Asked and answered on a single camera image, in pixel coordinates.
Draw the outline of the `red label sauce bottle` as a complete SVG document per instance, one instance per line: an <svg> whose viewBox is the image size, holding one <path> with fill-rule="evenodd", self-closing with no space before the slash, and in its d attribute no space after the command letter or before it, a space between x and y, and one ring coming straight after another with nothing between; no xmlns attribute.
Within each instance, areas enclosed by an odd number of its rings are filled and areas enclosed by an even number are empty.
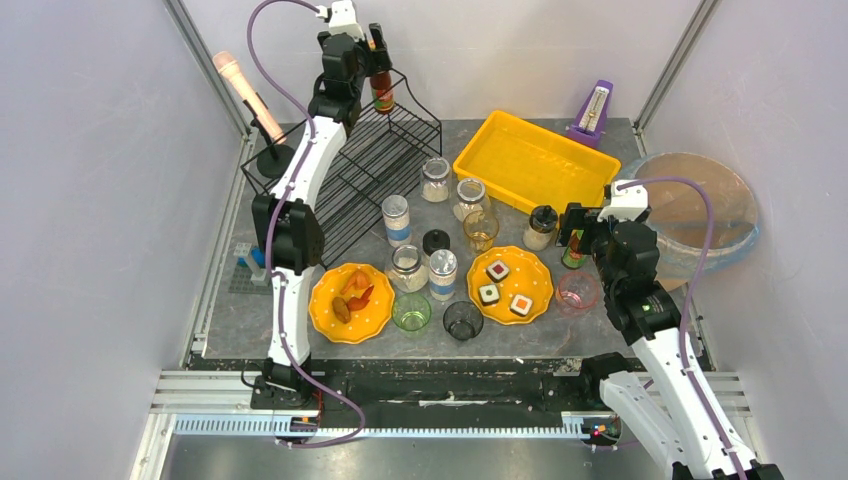
<svg viewBox="0 0 848 480"><path fill-rule="evenodd" d="M369 78L373 107L380 114L389 114L395 106L392 78L389 71L376 72Z"/></svg>

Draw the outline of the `green label sauce bottle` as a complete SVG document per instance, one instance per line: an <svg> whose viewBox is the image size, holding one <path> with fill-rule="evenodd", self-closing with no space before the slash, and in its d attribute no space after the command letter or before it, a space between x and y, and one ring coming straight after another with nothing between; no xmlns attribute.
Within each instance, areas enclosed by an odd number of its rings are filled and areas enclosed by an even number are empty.
<svg viewBox="0 0 848 480"><path fill-rule="evenodd" d="M570 235L569 241L561 258L561 263L567 269L578 270L586 261L585 255L579 251L580 240L582 239L583 233L583 230L573 230Z"/></svg>

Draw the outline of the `black cap shaker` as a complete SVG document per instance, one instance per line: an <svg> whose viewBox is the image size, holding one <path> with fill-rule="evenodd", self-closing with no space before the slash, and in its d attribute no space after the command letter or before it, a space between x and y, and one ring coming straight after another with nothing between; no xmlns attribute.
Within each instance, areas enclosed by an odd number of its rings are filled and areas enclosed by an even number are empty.
<svg viewBox="0 0 848 480"><path fill-rule="evenodd" d="M532 251L542 251L548 247L558 225L558 213L551 205L536 206L528 217L522 241Z"/></svg>
<svg viewBox="0 0 848 480"><path fill-rule="evenodd" d="M422 238L422 249L427 257L432 256L438 250L449 250L451 248L450 235L441 229L427 231Z"/></svg>

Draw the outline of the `blue band spice jar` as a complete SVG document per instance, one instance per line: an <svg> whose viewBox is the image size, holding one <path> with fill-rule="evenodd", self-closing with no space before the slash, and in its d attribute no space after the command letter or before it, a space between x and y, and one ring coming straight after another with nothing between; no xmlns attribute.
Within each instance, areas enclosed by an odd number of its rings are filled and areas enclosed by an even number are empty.
<svg viewBox="0 0 848 480"><path fill-rule="evenodd" d="M435 300L445 302L455 294L458 261L448 249L436 250L429 259L429 290Z"/></svg>
<svg viewBox="0 0 848 480"><path fill-rule="evenodd" d="M411 242L409 205L402 195L390 195L381 204L387 241L392 247L407 245Z"/></svg>

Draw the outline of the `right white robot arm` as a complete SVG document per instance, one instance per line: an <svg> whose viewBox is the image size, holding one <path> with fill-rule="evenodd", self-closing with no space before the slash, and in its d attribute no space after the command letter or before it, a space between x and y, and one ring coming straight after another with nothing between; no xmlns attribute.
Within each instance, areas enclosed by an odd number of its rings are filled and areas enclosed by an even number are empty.
<svg viewBox="0 0 848 480"><path fill-rule="evenodd" d="M655 402L618 353L583 361L589 394L631 429L669 479L779 479L778 466L760 462L711 390L692 351L680 310L656 279L657 234L635 219L603 216L599 207L571 203L560 216L560 237L582 233L578 249L600 277L607 317L650 374Z"/></svg>

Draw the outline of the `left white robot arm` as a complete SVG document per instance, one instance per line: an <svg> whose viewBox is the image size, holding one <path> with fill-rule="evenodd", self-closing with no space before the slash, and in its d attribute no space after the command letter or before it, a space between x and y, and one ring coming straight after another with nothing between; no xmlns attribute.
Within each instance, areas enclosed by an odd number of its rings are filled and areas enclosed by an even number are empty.
<svg viewBox="0 0 848 480"><path fill-rule="evenodd" d="M306 121L303 137L281 179L255 202L273 295L272 340L256 389L296 405L310 402L322 386L309 372L306 331L308 288L325 244L313 205L359 119L367 78L392 67L378 23L362 27L356 20L333 20L318 40L322 71L309 104L299 107Z"/></svg>

